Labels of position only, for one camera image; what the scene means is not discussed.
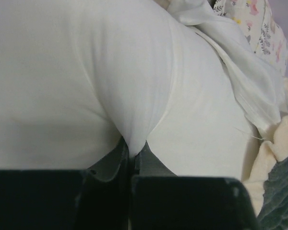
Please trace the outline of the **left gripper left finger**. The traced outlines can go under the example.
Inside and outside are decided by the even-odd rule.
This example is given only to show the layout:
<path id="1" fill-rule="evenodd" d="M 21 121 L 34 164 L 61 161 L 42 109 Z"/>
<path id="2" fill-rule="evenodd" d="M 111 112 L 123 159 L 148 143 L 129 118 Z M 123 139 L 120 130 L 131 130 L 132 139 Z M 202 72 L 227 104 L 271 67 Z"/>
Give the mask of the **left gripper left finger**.
<path id="1" fill-rule="evenodd" d="M 128 147 L 123 139 L 80 170 L 0 170 L 0 230 L 125 230 Z"/>

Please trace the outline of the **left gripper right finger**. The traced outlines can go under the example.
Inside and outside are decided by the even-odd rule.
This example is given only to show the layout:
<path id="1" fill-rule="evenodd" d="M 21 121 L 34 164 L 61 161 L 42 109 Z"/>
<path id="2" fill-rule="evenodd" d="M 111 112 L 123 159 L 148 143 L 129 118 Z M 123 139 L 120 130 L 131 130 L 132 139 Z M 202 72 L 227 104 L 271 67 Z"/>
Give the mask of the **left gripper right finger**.
<path id="1" fill-rule="evenodd" d="M 177 176 L 145 144 L 131 178 L 133 230 L 257 230 L 249 194 L 230 177 Z"/>

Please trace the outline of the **grey pillowcase with cream ruffle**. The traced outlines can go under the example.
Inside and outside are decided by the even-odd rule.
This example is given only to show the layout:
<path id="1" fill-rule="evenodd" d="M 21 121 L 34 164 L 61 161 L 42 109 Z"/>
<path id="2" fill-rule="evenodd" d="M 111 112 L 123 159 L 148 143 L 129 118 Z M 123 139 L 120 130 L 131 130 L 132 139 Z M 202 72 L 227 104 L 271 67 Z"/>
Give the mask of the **grey pillowcase with cream ruffle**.
<path id="1" fill-rule="evenodd" d="M 285 78 L 288 93 L 288 78 Z M 273 141 L 264 141 L 243 182 L 262 230 L 288 229 L 288 115 L 276 128 Z"/>

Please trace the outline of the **white pillow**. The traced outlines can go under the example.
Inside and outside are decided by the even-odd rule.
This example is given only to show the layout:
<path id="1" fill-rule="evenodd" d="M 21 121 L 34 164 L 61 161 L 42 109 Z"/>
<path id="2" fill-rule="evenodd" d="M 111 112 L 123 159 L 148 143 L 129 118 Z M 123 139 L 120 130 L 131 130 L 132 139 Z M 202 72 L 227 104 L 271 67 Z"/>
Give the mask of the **white pillow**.
<path id="1" fill-rule="evenodd" d="M 281 74 L 206 0 L 0 0 L 0 169 L 84 169 L 123 138 L 241 178 L 288 114 Z"/>

